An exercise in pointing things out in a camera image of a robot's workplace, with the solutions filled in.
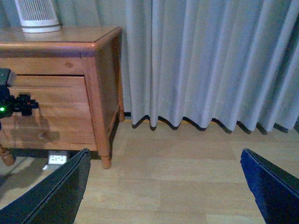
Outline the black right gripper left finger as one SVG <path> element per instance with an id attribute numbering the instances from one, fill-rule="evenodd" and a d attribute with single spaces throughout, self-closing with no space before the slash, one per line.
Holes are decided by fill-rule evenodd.
<path id="1" fill-rule="evenodd" d="M 72 224 L 83 199 L 91 165 L 85 148 L 27 193 L 1 209 L 2 224 Z"/>

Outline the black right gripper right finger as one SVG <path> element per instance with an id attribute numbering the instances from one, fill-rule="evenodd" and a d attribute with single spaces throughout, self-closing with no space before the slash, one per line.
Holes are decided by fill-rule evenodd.
<path id="1" fill-rule="evenodd" d="M 299 179 L 250 149 L 241 166 L 250 191 L 267 224 L 299 222 Z"/>

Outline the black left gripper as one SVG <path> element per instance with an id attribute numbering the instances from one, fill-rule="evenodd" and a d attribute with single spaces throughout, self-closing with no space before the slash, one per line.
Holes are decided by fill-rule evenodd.
<path id="1" fill-rule="evenodd" d="M 10 69 L 0 69 L 0 117 L 11 117 L 14 112 L 20 112 L 22 116 L 31 116 L 32 110 L 39 108 L 38 102 L 31 99 L 29 94 L 20 94 L 18 97 L 11 95 L 9 87 L 12 87 L 16 74 Z"/>

